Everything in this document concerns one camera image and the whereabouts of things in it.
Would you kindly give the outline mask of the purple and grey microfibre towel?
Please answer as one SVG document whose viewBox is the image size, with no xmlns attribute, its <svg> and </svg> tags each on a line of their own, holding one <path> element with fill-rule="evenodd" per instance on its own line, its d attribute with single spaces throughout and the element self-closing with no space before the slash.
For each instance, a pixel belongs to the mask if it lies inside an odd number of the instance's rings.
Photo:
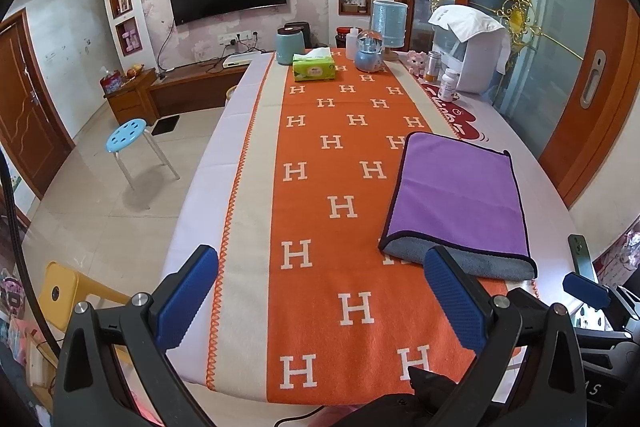
<svg viewBox="0 0 640 427">
<path fill-rule="evenodd" d="M 406 136 L 378 250 L 420 265 L 436 246 L 474 277 L 538 277 L 509 152 L 427 132 Z"/>
</svg>

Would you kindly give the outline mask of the green phone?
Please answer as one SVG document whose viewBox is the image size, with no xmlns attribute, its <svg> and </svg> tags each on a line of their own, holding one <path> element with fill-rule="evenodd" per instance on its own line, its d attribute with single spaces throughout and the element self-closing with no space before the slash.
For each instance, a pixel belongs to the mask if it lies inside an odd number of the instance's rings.
<svg viewBox="0 0 640 427">
<path fill-rule="evenodd" d="M 567 237 L 568 247 L 572 255 L 574 263 L 574 271 L 581 277 L 597 282 L 597 274 L 593 269 L 593 264 L 589 252 L 589 248 L 584 236 L 579 234 L 570 234 Z"/>
</svg>

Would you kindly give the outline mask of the white tablecloth with red print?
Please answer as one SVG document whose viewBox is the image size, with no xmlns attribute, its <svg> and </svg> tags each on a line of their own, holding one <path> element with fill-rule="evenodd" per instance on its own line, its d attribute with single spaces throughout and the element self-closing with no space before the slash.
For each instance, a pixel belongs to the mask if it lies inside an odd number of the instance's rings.
<svg viewBox="0 0 640 427">
<path fill-rule="evenodd" d="M 169 352 L 193 384 L 256 401 L 360 404 L 405 392 L 413 367 L 459 379 L 460 346 L 422 269 L 378 249 L 406 136 L 508 153 L 538 277 L 562 288 L 575 230 L 527 147 L 488 104 L 454 110 L 393 63 L 359 72 L 342 52 L 329 81 L 298 83 L 272 58 L 250 65 L 210 139 L 165 269 L 198 245 L 219 256 L 214 288 Z"/>
</svg>

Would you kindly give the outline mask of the yellow plastic chair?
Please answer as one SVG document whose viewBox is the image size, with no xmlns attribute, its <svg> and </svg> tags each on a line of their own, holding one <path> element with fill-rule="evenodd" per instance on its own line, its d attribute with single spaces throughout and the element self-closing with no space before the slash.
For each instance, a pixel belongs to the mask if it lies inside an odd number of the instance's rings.
<svg viewBox="0 0 640 427">
<path fill-rule="evenodd" d="M 47 322 L 61 332 L 67 329 L 77 303 L 89 296 L 126 305 L 129 297 L 58 262 L 48 263 L 38 303 Z"/>
</svg>

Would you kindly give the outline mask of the orange H-pattern table runner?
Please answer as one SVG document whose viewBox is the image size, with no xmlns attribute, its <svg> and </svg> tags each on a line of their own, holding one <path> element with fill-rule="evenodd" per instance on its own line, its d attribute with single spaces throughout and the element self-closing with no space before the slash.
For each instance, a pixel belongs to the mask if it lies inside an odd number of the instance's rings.
<svg viewBox="0 0 640 427">
<path fill-rule="evenodd" d="M 472 361 L 423 262 L 378 250 L 406 136 L 460 139 L 402 66 L 333 58 L 333 80 L 271 62 L 259 85 L 222 229 L 210 389 L 359 404 L 407 391 L 413 369 L 459 379 Z"/>
</svg>

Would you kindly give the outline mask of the blue plastic stool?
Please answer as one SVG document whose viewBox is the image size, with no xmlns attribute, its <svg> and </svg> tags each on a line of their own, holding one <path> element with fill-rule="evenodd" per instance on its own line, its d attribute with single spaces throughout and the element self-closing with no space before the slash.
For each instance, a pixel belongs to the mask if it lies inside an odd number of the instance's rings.
<svg viewBox="0 0 640 427">
<path fill-rule="evenodd" d="M 107 153 L 111 154 L 115 159 L 118 168 L 124 175 L 129 186 L 131 188 L 134 188 L 134 179 L 132 179 L 129 170 L 122 161 L 122 158 L 120 158 L 120 153 L 122 153 L 123 150 L 126 150 L 126 148 L 130 147 L 130 145 L 134 144 L 134 142 L 138 141 L 140 138 L 145 139 L 146 143 L 149 144 L 149 147 L 152 148 L 152 151 L 160 160 L 160 163 L 171 171 L 176 180 L 179 180 L 180 176 L 178 171 L 173 165 L 171 165 L 168 157 L 155 141 L 154 136 L 146 125 L 146 121 L 142 118 L 134 118 L 117 127 L 106 139 L 104 145 Z"/>
</svg>

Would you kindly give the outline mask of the wooden tv cabinet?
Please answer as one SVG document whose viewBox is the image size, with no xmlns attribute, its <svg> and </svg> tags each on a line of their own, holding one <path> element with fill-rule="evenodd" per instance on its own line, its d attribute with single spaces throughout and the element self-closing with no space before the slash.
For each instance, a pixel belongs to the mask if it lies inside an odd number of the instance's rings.
<svg viewBox="0 0 640 427">
<path fill-rule="evenodd" d="M 145 69 L 117 91 L 104 95 L 119 124 L 142 118 L 153 126 L 160 118 L 222 107 L 247 65 L 223 68 L 212 61 L 180 66 L 163 78 Z"/>
</svg>

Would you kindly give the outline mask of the metal tin can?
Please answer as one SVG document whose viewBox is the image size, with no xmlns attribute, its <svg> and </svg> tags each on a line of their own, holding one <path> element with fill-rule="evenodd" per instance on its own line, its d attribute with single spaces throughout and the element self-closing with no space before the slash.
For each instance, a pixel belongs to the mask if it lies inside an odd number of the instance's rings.
<svg viewBox="0 0 640 427">
<path fill-rule="evenodd" d="M 442 54 L 437 51 L 427 53 L 425 62 L 424 79 L 426 82 L 436 82 L 442 67 Z"/>
</svg>

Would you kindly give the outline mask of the pink pig figurine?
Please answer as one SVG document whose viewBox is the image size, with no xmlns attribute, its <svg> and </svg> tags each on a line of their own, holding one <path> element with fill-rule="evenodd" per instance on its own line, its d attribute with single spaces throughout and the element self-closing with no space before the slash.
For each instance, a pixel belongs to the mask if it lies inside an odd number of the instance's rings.
<svg viewBox="0 0 640 427">
<path fill-rule="evenodd" d="M 408 72 L 416 78 L 421 78 L 425 74 L 427 54 L 410 50 L 406 54 L 405 64 Z"/>
</svg>

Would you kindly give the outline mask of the white appliance with cloth cover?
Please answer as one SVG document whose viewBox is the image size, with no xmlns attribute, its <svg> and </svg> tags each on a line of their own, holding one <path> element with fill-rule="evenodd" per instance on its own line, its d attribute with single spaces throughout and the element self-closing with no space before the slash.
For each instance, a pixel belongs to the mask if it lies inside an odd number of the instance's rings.
<svg viewBox="0 0 640 427">
<path fill-rule="evenodd" d="M 483 94 L 497 75 L 506 73 L 511 38 L 498 20 L 467 5 L 445 4 L 428 23 L 435 29 L 434 50 L 442 64 L 459 74 L 459 91 Z"/>
</svg>

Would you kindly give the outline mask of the blue snow globe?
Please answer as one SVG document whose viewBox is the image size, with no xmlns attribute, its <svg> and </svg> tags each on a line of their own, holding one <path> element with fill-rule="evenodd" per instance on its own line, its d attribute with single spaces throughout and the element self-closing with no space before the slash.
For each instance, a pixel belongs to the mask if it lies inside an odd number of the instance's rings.
<svg viewBox="0 0 640 427">
<path fill-rule="evenodd" d="M 378 72 L 383 66 L 383 51 L 383 38 L 377 31 L 360 31 L 357 37 L 355 66 L 360 72 Z"/>
</svg>

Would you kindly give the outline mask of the white set-top box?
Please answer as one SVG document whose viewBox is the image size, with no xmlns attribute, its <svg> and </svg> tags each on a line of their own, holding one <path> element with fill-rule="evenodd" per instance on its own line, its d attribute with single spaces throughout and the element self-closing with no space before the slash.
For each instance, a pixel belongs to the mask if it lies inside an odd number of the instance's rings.
<svg viewBox="0 0 640 427">
<path fill-rule="evenodd" d="M 222 67 L 224 69 L 247 66 L 250 65 L 251 62 L 255 60 L 257 57 L 261 57 L 262 52 L 253 51 L 253 52 L 244 52 L 244 53 L 235 53 L 227 56 L 222 62 Z"/>
</svg>

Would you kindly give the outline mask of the green tissue pack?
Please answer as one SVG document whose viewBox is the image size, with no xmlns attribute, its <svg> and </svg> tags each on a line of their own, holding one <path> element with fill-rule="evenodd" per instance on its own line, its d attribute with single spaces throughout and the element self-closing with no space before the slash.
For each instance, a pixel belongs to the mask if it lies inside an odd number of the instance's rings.
<svg viewBox="0 0 640 427">
<path fill-rule="evenodd" d="M 329 48 L 315 48 L 305 54 L 294 54 L 292 69 L 296 82 L 333 80 L 336 72 Z"/>
</svg>

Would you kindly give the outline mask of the light blue table lamp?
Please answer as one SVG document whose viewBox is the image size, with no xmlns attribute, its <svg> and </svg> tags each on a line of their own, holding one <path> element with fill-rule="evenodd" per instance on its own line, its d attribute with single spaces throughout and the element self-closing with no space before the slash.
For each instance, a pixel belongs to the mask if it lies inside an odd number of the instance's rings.
<svg viewBox="0 0 640 427">
<path fill-rule="evenodd" d="M 374 0 L 371 29 L 381 35 L 383 57 L 387 62 L 398 60 L 397 51 L 405 45 L 408 5 L 404 2 Z"/>
</svg>

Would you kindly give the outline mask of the light blue cylindrical canister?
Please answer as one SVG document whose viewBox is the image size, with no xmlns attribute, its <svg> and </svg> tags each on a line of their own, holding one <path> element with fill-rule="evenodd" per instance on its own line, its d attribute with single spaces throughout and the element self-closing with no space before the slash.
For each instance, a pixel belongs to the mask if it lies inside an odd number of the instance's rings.
<svg viewBox="0 0 640 427">
<path fill-rule="evenodd" d="M 292 65 L 296 54 L 305 53 L 303 34 L 300 31 L 281 27 L 276 38 L 277 62 L 280 65 Z"/>
</svg>

